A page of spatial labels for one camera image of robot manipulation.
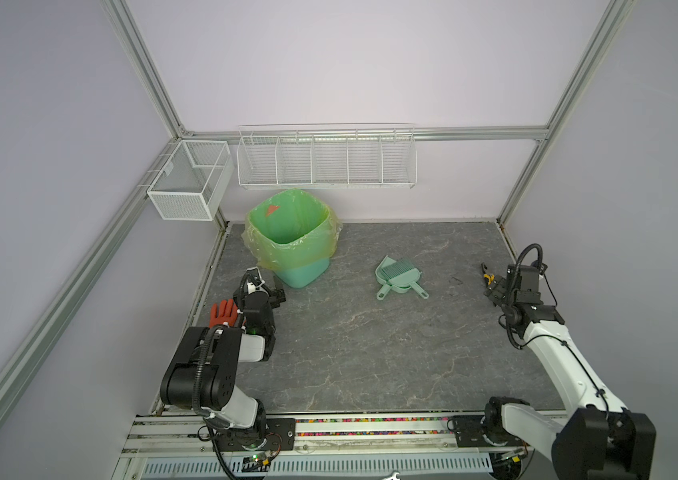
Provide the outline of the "yellow black small tool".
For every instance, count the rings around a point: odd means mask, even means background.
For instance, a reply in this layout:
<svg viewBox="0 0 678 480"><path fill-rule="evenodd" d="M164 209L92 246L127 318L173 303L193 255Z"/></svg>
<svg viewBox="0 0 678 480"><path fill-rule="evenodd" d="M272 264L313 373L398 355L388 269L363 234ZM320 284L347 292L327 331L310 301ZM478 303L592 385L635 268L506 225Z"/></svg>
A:
<svg viewBox="0 0 678 480"><path fill-rule="evenodd" d="M487 287L492 286L496 283L496 275L489 269L488 265L484 262L480 264L483 280Z"/></svg>

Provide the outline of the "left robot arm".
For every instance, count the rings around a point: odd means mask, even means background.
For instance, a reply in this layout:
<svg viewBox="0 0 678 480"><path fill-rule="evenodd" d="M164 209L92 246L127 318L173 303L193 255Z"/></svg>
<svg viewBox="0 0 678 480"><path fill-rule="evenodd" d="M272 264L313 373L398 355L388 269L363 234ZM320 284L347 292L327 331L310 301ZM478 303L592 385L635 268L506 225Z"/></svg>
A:
<svg viewBox="0 0 678 480"><path fill-rule="evenodd" d="M248 283L233 298L214 304L206 327L185 331L161 380L161 402L193 411L212 431L264 438L265 408L237 386L237 371L242 363L270 358L274 310L285 300L281 287Z"/></svg>

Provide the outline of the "green plastic dustpan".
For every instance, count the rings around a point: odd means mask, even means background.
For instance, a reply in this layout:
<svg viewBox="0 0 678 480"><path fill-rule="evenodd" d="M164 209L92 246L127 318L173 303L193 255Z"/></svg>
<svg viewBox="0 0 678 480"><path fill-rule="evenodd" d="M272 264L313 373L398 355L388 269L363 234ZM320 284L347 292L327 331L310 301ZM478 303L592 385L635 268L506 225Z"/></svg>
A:
<svg viewBox="0 0 678 480"><path fill-rule="evenodd" d="M397 261L385 256L376 267L375 276L381 285L376 293L378 300L384 300L390 291L406 293L411 288L414 288L422 298L429 297L429 294L418 285L421 271L407 259Z"/></svg>

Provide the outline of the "small white mesh basket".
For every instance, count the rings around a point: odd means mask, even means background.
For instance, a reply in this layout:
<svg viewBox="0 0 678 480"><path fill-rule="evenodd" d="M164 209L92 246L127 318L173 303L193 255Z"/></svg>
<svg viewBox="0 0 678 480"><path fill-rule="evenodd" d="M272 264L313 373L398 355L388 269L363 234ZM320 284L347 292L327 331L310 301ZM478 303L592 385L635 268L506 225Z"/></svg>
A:
<svg viewBox="0 0 678 480"><path fill-rule="evenodd" d="M179 140L147 194L163 220L213 221L233 172L227 142Z"/></svg>

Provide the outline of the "aluminium front rail frame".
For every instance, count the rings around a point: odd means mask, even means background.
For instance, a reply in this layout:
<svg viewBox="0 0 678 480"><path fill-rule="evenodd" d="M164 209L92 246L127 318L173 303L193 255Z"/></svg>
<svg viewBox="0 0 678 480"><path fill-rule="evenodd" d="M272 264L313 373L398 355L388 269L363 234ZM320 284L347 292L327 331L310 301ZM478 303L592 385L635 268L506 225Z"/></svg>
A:
<svg viewBox="0 0 678 480"><path fill-rule="evenodd" d="M481 479L529 478L544 462L522 440L458 448L447 422L480 412L313 413L296 419L291 451L222 452L203 422L169 412L134 420L112 474L115 479Z"/></svg>

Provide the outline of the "red rubber glove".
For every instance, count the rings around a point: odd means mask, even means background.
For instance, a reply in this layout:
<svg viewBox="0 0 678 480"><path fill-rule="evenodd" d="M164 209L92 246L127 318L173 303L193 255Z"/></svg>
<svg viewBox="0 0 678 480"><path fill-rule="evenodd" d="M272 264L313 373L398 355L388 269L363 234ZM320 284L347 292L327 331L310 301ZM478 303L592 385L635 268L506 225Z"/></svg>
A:
<svg viewBox="0 0 678 480"><path fill-rule="evenodd" d="M233 299L222 300L211 307L208 326L223 325L234 327L238 319L238 308Z"/></svg>

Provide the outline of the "green hand brush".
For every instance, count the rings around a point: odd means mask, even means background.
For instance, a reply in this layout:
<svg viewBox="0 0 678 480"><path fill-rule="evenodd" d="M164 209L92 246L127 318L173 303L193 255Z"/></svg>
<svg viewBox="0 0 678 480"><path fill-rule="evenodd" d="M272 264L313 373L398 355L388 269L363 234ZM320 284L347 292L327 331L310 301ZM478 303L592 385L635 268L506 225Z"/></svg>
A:
<svg viewBox="0 0 678 480"><path fill-rule="evenodd" d="M429 293L419 285L422 272L409 259L401 259L384 268L391 284L399 288L413 289L421 298L428 299Z"/></svg>

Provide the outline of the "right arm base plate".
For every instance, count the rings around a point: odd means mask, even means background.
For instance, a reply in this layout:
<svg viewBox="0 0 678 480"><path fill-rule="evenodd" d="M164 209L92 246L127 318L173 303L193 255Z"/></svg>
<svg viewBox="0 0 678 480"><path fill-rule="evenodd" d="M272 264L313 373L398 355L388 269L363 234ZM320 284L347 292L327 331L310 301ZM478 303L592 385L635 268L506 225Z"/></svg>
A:
<svg viewBox="0 0 678 480"><path fill-rule="evenodd" d="M447 422L458 448L492 447L486 440L482 414L455 415Z"/></svg>

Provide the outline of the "green trash bin with bag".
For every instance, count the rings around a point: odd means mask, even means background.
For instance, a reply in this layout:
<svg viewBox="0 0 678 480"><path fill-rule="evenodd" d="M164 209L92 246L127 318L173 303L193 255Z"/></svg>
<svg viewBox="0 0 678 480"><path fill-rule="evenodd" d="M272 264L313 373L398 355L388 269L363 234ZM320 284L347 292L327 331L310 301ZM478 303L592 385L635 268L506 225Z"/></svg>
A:
<svg viewBox="0 0 678 480"><path fill-rule="evenodd" d="M329 268L341 229L328 204L305 190L290 189L247 213L242 238L258 266L300 289Z"/></svg>

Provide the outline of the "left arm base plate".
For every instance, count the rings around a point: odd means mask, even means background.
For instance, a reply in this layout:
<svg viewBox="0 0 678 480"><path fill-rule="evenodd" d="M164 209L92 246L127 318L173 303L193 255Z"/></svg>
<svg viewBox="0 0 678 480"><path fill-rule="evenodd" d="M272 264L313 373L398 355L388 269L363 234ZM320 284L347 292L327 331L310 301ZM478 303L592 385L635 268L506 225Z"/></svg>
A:
<svg viewBox="0 0 678 480"><path fill-rule="evenodd" d="M214 440L222 452L291 451L296 440L296 419L268 416L249 429L218 431Z"/></svg>

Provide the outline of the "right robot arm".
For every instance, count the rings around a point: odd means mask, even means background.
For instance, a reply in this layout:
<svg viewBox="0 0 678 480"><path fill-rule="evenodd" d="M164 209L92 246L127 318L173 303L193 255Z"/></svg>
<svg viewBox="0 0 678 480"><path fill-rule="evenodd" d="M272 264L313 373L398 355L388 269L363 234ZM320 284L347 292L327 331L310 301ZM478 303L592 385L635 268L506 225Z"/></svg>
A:
<svg viewBox="0 0 678 480"><path fill-rule="evenodd" d="M631 411L594 372L575 345L562 316L543 303L545 266L511 265L505 277L483 273L486 296L501 308L511 345L532 351L560 395L563 423L529 403L493 397L485 408L484 437L500 446L518 438L551 461L560 479L647 479L656 428Z"/></svg>

